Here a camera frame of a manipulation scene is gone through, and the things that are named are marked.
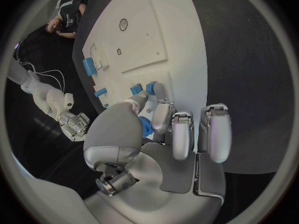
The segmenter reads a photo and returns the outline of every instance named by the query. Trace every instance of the white wire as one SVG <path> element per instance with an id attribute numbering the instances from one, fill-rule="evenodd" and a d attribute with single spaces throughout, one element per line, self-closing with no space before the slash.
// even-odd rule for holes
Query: white wire
<path id="1" fill-rule="evenodd" d="M 18 55 L 19 55 L 19 47 L 20 47 L 21 43 L 22 43 L 26 38 L 27 38 L 27 36 L 26 36 L 26 37 L 19 43 L 19 45 L 18 45 L 18 47 L 17 47 L 17 49 L 16 49 L 16 53 L 15 53 L 15 55 L 16 55 L 16 59 L 17 59 L 17 61 L 18 61 L 22 66 L 24 66 L 24 65 L 30 65 L 30 66 L 32 66 L 32 69 L 33 69 L 33 72 L 34 72 L 34 73 L 37 73 L 37 74 L 42 75 L 42 76 L 49 76 L 49 77 L 54 78 L 54 79 L 57 81 L 57 83 L 59 84 L 60 90 L 62 90 L 62 92 L 64 92 L 64 89 L 65 89 L 65 80 L 64 80 L 64 76 L 63 76 L 63 74 L 62 74 L 61 71 L 59 71 L 59 70 L 50 70 L 50 71 L 44 71 L 44 72 L 37 72 L 37 71 L 35 70 L 35 66 L 34 66 L 33 64 L 31 64 L 30 62 L 21 62 L 21 60 L 19 59 L 19 56 L 18 56 Z M 44 74 L 44 73 L 52 72 L 52 71 L 57 71 L 57 72 L 59 72 L 59 73 L 61 74 L 61 76 L 62 76 L 62 80 L 63 80 L 63 89 L 62 89 L 62 87 L 61 87 L 61 84 L 60 84 L 59 80 L 58 80 L 56 77 L 51 76 L 51 75 L 46 75 L 46 74 Z"/>

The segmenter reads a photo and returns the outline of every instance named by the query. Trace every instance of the man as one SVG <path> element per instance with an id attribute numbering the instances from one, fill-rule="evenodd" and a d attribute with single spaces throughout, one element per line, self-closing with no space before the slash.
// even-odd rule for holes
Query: man
<path id="1" fill-rule="evenodd" d="M 76 38 L 78 24 L 88 0 L 60 0 L 58 15 L 45 26 L 47 33 Z"/>

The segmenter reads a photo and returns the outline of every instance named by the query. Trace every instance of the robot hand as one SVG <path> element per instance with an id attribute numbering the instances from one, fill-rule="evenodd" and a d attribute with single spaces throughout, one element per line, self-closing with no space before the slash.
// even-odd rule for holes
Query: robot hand
<path id="1" fill-rule="evenodd" d="M 17 61 L 10 64 L 8 78 L 21 85 L 21 89 L 32 94 L 34 103 L 47 115 L 59 122 L 62 132 L 72 141 L 84 141 L 90 120 L 80 113 L 72 114 L 69 110 L 74 105 L 73 95 L 64 94 L 49 84 L 40 82 L 32 71 L 26 71 Z"/>

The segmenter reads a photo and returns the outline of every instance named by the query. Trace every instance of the black background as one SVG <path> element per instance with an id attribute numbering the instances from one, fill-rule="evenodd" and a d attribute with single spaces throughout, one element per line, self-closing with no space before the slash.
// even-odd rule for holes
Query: black background
<path id="1" fill-rule="evenodd" d="M 285 16 L 291 22 L 291 28 L 293 38 L 298 37 L 298 1 L 297 0 L 272 0 L 275 4 L 280 6 L 281 15 Z M 16 14 L 16 9 L 22 4 L 23 9 L 26 6 L 23 4 L 24 0 L 1 0 L 1 23 L 0 31 L 1 38 L 3 38 L 3 31 L 8 25 L 8 19 L 12 14 Z M 0 217 L 2 216 L 2 223 L 28 223 L 30 217 L 23 211 L 22 207 L 16 202 L 13 195 L 9 192 L 9 189 L 3 179 L 0 179 Z M 299 178 L 297 177 L 288 194 L 278 205 L 275 211 L 265 220 L 263 223 L 295 223 L 298 219 L 299 211 Z"/>

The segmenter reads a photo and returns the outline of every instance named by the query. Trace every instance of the black shirt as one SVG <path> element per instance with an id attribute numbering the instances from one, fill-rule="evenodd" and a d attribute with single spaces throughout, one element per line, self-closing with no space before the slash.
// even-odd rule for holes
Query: black shirt
<path id="1" fill-rule="evenodd" d="M 87 4 L 88 0 L 60 0 L 58 14 L 61 18 L 61 32 L 77 32 L 81 19 L 79 6 Z"/>

